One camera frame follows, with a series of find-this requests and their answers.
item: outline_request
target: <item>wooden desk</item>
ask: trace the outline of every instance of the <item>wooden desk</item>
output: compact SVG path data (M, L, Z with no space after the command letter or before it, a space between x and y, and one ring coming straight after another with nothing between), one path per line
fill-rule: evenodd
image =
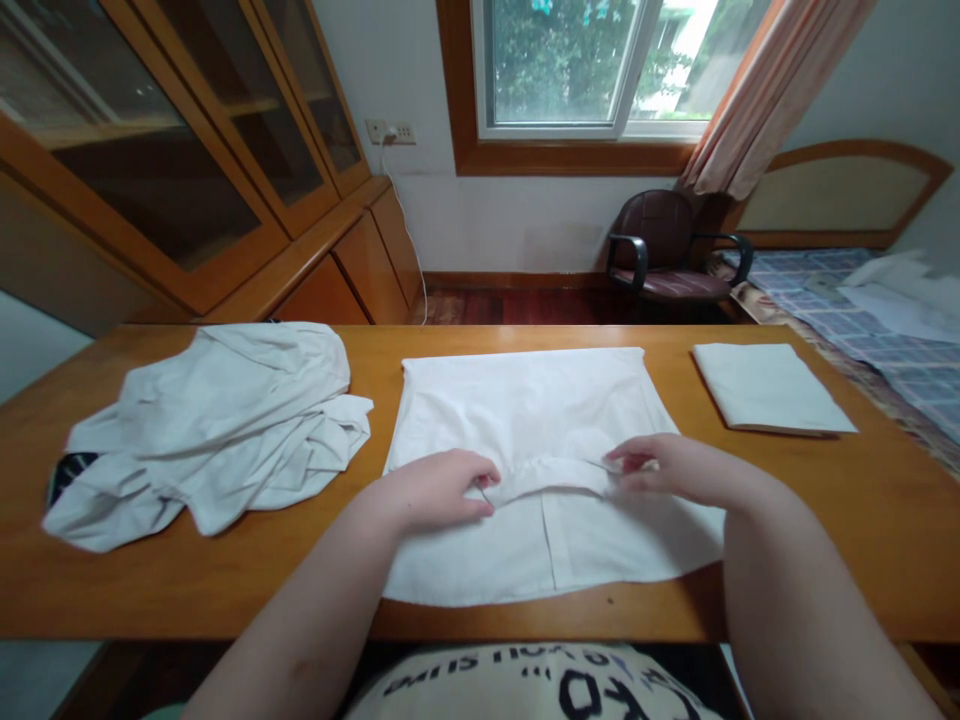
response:
M810 504L895 640L960 641L960 487L784 327L344 327L351 391L376 403L373 436L318 497L250 513L216 538L201 537L184 512L159 535L102 556L47 537L44 488L69 428L112 402L128 370L183 350L193 332L120 328L0 409L0 637L236 637L339 510L380 475L401 358L639 345L684 434L769 470ZM725 429L690 355L704 342L791 343L861 434L821 440ZM384 602L372 631L377 639L423 641L696 642L725 634L719 565L672 582L512 605Z

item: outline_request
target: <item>electrical outlet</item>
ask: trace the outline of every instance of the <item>electrical outlet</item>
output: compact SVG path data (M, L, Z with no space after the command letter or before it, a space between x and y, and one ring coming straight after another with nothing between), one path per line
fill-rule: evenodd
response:
M387 134L387 123L385 120L365 120L367 124L367 135L370 136L370 142L379 145L383 136Z
M413 125L406 120L389 123L389 127L396 128L397 136L393 139L394 145L416 145L417 138L413 134Z

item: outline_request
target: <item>curtain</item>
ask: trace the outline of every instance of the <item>curtain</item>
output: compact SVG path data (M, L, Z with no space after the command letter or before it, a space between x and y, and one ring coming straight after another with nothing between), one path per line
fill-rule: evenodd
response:
M680 182L698 195L745 199L875 5L775 0Z

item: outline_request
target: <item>bed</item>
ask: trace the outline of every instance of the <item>bed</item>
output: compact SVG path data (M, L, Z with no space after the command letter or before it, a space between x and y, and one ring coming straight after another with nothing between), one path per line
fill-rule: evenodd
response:
M733 295L748 321L793 327L960 481L960 345L893 333L829 291L896 242L952 171L900 143L801 148L779 155L720 229L759 248ZM708 270L729 279L736 263L719 249Z

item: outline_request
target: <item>window glass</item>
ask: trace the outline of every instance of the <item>window glass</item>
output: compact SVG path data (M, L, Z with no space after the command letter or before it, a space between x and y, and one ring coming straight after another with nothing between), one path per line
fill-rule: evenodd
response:
M286 205L323 185L270 66L236 3L160 0L247 148Z
M333 166L345 172L360 162L360 150L304 2L310 0L268 0L266 5Z
M488 0L491 124L610 122L637 3Z
M185 270L260 226L97 2L4 0L0 111Z
M664 0L631 120L709 120L771 0Z

